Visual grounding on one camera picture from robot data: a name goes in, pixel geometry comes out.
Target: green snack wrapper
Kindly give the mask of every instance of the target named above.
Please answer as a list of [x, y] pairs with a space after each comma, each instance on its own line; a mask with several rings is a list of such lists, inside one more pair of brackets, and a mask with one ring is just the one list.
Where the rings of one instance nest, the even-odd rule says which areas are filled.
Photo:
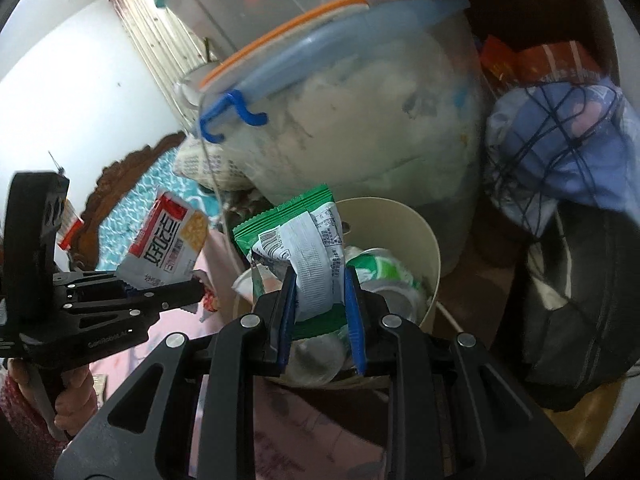
[[310, 320], [316, 317], [324, 320], [322, 330], [327, 332], [344, 325], [335, 326], [344, 319], [342, 225], [327, 186], [247, 220], [234, 229], [234, 237], [252, 264], [254, 298], [264, 293], [258, 264], [267, 266], [281, 281], [291, 265], [297, 274], [296, 329], [305, 328], [306, 337], [319, 335], [315, 320], [309, 329]]

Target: wooden headboard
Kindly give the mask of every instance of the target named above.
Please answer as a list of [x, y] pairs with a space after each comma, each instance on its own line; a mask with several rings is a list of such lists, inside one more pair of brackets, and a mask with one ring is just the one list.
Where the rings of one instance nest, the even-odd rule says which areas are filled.
[[100, 255], [100, 224], [158, 157], [179, 146], [184, 139], [184, 132], [169, 134], [161, 139], [156, 147], [145, 146], [102, 170], [95, 190], [89, 195], [84, 212], [80, 215], [84, 225], [71, 241], [71, 247], [67, 251], [69, 269], [95, 270]]

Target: finger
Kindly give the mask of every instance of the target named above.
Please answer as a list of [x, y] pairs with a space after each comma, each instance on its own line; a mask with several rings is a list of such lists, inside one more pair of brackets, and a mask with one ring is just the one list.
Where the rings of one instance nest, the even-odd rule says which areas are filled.
[[71, 415], [82, 408], [94, 390], [94, 376], [84, 378], [79, 388], [68, 388], [56, 399], [56, 411], [60, 415]]
[[60, 430], [66, 431], [74, 436], [82, 430], [82, 427], [95, 415], [98, 411], [98, 398], [93, 392], [87, 402], [72, 415], [56, 415], [54, 424]]
[[29, 371], [22, 359], [9, 359], [9, 375], [20, 386], [29, 385]]
[[89, 374], [89, 365], [84, 365], [74, 370], [69, 370], [62, 374], [62, 380], [69, 388], [79, 388], [87, 375]]

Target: red snack bag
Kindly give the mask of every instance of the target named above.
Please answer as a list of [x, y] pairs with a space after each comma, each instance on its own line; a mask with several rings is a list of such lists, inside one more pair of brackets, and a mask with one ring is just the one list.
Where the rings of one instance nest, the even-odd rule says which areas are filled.
[[204, 285], [204, 296], [200, 300], [204, 310], [209, 312], [218, 311], [218, 297], [216, 296], [216, 289], [211, 283], [207, 273], [204, 270], [194, 270], [193, 275], [196, 276]]
[[537, 82], [597, 84], [602, 70], [578, 41], [542, 44], [518, 54], [516, 73], [524, 86]]
[[71, 247], [71, 241], [84, 225], [84, 221], [76, 214], [76, 210], [69, 200], [65, 200], [65, 206], [62, 209], [62, 225], [57, 234], [58, 246], [63, 251], [68, 251]]
[[480, 53], [480, 64], [489, 84], [502, 95], [520, 86], [516, 76], [518, 55], [495, 36], [489, 36]]

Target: blue cloth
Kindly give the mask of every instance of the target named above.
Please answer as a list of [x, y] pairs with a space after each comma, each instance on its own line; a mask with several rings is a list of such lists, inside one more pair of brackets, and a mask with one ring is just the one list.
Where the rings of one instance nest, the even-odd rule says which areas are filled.
[[622, 211], [634, 152], [616, 115], [622, 104], [616, 91], [555, 83], [530, 94], [500, 146], [500, 160], [508, 162], [524, 150], [512, 175], [527, 189]]
[[173, 148], [163, 153], [104, 219], [98, 229], [100, 259], [96, 270], [114, 270], [122, 261], [156, 199], [158, 188], [171, 191], [204, 211], [212, 225], [217, 221], [220, 208], [213, 193], [207, 194], [195, 181], [172, 171], [177, 152], [178, 148]]
[[487, 121], [488, 194], [540, 236], [558, 200], [638, 211], [640, 118], [608, 78], [509, 92]]

